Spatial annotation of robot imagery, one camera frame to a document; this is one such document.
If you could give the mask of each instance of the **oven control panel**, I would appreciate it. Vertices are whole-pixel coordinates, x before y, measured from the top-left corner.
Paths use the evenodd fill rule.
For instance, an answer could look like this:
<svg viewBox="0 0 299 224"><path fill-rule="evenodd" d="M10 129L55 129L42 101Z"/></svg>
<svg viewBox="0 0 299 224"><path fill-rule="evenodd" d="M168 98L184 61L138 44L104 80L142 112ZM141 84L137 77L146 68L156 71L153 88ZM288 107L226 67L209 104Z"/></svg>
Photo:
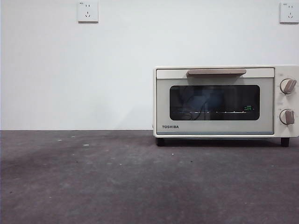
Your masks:
<svg viewBox="0 0 299 224"><path fill-rule="evenodd" d="M275 133L282 137L296 137L299 131L297 124L299 123L299 68L298 66L277 66L275 69Z"/></svg>

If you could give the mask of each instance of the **oven door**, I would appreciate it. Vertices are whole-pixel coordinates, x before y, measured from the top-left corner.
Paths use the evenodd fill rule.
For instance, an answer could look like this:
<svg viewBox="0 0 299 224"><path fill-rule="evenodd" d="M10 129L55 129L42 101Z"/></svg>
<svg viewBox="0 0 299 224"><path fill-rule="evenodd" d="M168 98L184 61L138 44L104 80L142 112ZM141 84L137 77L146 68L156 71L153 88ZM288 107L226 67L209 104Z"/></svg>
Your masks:
<svg viewBox="0 0 299 224"><path fill-rule="evenodd" d="M274 69L210 71L157 70L157 135L273 134Z"/></svg>

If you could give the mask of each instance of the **oven door handle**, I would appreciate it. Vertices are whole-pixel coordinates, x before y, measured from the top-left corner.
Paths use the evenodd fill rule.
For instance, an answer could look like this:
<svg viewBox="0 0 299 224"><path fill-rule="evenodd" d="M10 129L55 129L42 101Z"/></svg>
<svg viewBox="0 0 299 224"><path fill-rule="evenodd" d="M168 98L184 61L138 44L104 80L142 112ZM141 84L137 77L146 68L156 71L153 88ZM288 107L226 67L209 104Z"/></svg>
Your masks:
<svg viewBox="0 0 299 224"><path fill-rule="evenodd" d="M194 75L228 75L241 76L246 73L246 69L190 69L187 76Z"/></svg>

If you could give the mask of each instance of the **gray floor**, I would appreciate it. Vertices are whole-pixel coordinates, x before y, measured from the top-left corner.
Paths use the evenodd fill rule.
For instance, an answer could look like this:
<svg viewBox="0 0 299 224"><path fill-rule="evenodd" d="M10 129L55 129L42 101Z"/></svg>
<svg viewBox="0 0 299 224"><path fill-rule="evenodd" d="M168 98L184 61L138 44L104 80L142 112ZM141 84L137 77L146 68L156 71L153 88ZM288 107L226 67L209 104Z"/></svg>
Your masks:
<svg viewBox="0 0 299 224"><path fill-rule="evenodd" d="M297 224L299 139L1 132L2 224Z"/></svg>

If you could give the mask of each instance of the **toshiba logo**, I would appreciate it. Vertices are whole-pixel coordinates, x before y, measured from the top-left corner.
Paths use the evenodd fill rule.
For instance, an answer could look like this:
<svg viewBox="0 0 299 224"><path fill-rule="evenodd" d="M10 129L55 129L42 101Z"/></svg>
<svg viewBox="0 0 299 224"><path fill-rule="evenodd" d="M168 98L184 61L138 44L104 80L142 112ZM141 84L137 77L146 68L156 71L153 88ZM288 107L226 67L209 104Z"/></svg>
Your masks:
<svg viewBox="0 0 299 224"><path fill-rule="evenodd" d="M178 128L178 125L162 125L162 128Z"/></svg>

